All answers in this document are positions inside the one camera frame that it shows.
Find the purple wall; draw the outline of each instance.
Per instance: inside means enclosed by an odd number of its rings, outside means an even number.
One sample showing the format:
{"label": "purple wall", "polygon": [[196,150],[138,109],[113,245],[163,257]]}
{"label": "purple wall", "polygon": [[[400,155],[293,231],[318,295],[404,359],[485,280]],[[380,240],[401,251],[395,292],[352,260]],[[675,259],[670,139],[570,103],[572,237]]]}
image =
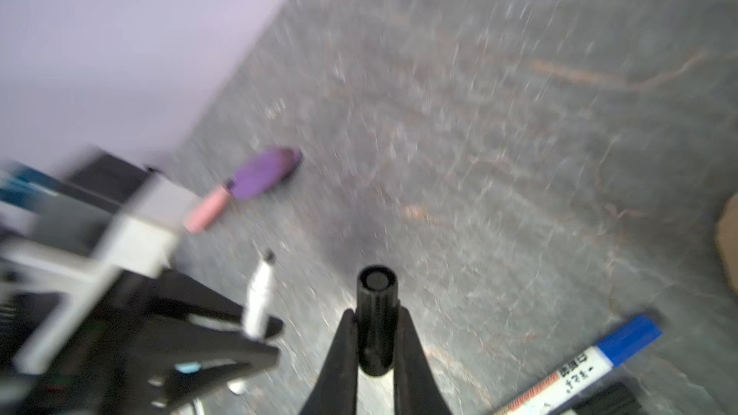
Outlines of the purple wall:
{"label": "purple wall", "polygon": [[0,0],[0,159],[161,162],[283,0]]}

